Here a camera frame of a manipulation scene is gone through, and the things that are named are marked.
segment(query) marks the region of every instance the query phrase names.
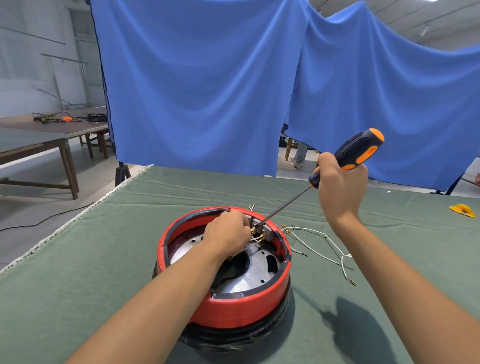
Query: orange and black screwdriver handle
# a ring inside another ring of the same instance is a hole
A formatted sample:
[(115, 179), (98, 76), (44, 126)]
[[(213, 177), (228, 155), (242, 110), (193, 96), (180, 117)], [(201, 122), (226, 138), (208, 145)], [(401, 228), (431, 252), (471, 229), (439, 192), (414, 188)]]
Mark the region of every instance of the orange and black screwdriver handle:
[[(343, 170), (351, 170), (374, 155), (384, 141), (384, 135), (379, 130), (370, 128), (348, 139), (334, 156)], [(320, 172), (312, 174), (308, 182), (313, 188), (318, 188)]]

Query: person's leg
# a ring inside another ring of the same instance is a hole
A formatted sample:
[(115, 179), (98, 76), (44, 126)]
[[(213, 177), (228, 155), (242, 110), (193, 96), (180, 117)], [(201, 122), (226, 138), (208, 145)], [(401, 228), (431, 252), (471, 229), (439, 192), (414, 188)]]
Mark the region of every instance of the person's leg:
[(305, 157), (307, 156), (307, 145), (304, 143), (299, 143), (295, 157), (293, 158), (293, 165), (295, 168), (301, 168)]

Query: hand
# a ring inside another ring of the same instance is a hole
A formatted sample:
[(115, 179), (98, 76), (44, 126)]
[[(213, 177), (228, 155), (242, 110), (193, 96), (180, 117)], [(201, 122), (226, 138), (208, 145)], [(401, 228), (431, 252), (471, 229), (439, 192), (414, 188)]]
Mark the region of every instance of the hand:
[(325, 218), (332, 228), (344, 219), (358, 219), (360, 203), (368, 182), (368, 168), (359, 165), (343, 170), (331, 153), (318, 156), (320, 185), (318, 198)]
[(252, 236), (247, 217), (238, 210), (225, 211), (205, 228), (203, 242), (213, 247), (222, 261), (245, 249)]

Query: left hand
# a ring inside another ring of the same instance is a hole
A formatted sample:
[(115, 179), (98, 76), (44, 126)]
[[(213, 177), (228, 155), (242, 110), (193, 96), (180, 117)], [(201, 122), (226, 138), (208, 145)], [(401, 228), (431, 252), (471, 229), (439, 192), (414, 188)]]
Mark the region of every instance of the left hand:
[(224, 211), (205, 228), (203, 242), (225, 260), (245, 249), (252, 236), (247, 217), (238, 210)]

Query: forearm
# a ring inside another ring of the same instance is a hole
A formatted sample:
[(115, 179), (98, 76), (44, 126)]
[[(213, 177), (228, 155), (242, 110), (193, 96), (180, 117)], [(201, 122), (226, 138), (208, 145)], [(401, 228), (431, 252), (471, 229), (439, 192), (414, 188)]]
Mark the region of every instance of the forearm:
[(477, 363), (480, 323), (354, 218), (334, 231), (375, 291), (413, 361)]
[(163, 363), (223, 259), (202, 242), (147, 284), (67, 361)]

